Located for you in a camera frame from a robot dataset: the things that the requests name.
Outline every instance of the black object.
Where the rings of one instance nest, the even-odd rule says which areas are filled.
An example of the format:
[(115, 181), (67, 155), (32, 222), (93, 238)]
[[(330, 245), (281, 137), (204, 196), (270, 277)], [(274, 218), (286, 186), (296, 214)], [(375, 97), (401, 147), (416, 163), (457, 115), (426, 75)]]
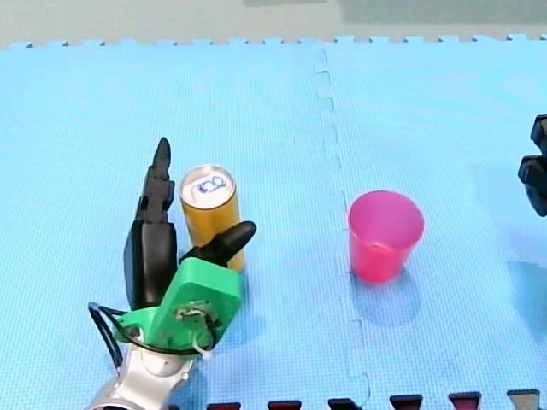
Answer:
[(547, 115), (538, 115), (533, 123), (531, 140), (541, 155), (525, 156), (519, 167), (519, 179), (539, 216), (547, 216)]
[(177, 237), (167, 211), (173, 203), (171, 148), (166, 138), (148, 168), (124, 249), (126, 292), (132, 310), (158, 306), (177, 271)]
[(179, 259), (179, 263), (186, 258), (198, 258), (221, 267), (227, 267), (228, 262), (253, 238), (255, 232), (254, 222), (249, 220), (239, 222), (215, 235), (206, 245), (190, 249)]

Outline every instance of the floor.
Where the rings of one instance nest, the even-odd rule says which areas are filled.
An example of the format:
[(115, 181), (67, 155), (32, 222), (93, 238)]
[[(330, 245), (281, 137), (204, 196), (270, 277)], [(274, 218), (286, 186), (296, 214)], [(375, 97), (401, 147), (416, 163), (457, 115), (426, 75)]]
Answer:
[(470, 39), (474, 34), (505, 38), (547, 32), (547, 2), (542, 0), (2, 0), (0, 47), (53, 40), (78, 44), (84, 39), (115, 43), (195, 38), (224, 42), (277, 37), (286, 41), (339, 35), (358, 39), (439, 35)]

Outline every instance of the pink cup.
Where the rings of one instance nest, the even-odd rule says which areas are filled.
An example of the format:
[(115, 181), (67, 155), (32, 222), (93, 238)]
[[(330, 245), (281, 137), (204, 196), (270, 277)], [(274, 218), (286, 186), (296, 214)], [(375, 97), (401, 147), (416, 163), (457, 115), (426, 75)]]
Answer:
[(359, 278), (377, 284), (397, 276), (424, 231), (418, 207), (386, 190), (358, 197), (348, 223), (351, 268)]

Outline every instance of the can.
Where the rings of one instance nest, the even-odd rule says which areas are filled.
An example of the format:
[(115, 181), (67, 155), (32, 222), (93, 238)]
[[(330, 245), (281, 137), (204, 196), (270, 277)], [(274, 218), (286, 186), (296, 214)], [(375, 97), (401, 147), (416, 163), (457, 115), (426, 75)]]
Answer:
[[(193, 246), (204, 246), (216, 234), (241, 221), (236, 182), (222, 167), (208, 164), (192, 169), (179, 184), (179, 198)], [(244, 270), (243, 249), (228, 267), (237, 272)]]

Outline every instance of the wire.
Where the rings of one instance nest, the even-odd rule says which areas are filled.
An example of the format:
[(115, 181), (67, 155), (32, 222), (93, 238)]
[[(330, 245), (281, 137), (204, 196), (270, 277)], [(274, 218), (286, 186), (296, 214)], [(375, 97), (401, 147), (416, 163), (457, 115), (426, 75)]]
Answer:
[[(99, 313), (102, 313), (104, 314), (104, 316), (106, 316), (106, 318), (112, 323), (112, 325), (116, 328), (116, 330), (126, 339), (128, 340), (130, 343), (134, 344), (135, 346), (138, 346), (142, 349), (145, 349), (145, 350), (149, 350), (151, 352), (155, 352), (155, 353), (160, 353), (160, 354), (170, 354), (170, 355), (175, 355), (175, 356), (189, 356), (189, 355), (197, 355), (197, 354), (201, 354), (198, 350), (194, 349), (194, 348), (189, 348), (189, 349), (184, 349), (184, 350), (178, 350), (178, 349), (172, 349), (172, 348), (159, 348), (157, 346), (152, 346), (148, 343), (143, 343), (141, 342), (140, 340), (138, 340), (136, 337), (133, 337), (122, 325), (120, 325), (120, 322), (118, 322), (118, 320), (116, 319), (115, 316), (121, 316), (121, 315), (124, 315), (126, 314), (126, 312), (122, 312), (120, 310), (114, 310), (114, 309), (111, 309), (109, 307), (105, 307), (105, 306), (99, 306), (97, 305), (96, 303), (90, 303), (89, 304), (89, 309), (90, 309), (90, 313), (92, 312), (91, 316), (93, 317), (93, 314), (96, 313), (96, 314), (99, 314)], [(215, 329), (215, 323), (213, 322), (213, 320), (211, 319), (209, 313), (207, 312), (204, 312), (202, 310), (198, 310), (198, 309), (192, 309), (192, 312), (195, 312), (191, 315), (195, 315), (195, 314), (199, 314), (200, 316), (202, 316), (203, 318), (203, 321), (205, 323), (205, 326), (207, 327), (207, 330), (209, 332), (209, 335), (210, 335), (210, 344), (209, 346), (205, 347), (205, 348), (202, 348), (200, 347), (201, 350), (212, 350), (213, 347), (217, 344), (218, 340), (217, 340), (217, 334), (216, 334), (216, 329)], [(110, 332), (109, 330), (109, 340), (107, 341), (105, 339), (105, 337), (103, 337), (103, 339), (105, 340), (105, 343), (107, 344), (107, 347), (109, 347), (110, 343), (114, 343), (114, 345), (116, 347), (118, 347), (117, 343), (115, 342), (114, 340), (114, 337), (112, 336), (112, 333)]]
[(114, 336), (112, 335), (112, 331), (110, 331), (109, 326), (104, 321), (103, 316), (101, 316), (96, 305), (96, 303), (90, 303), (88, 305), (87, 308), (89, 310), (89, 314), (91, 315), (95, 326), (99, 330), (99, 333), (104, 340), (104, 344), (109, 350), (110, 357), (112, 358), (112, 362), (114, 363), (114, 367), (116, 369), (119, 369), (123, 363), (123, 356), (120, 351), (120, 346), (115, 341)]

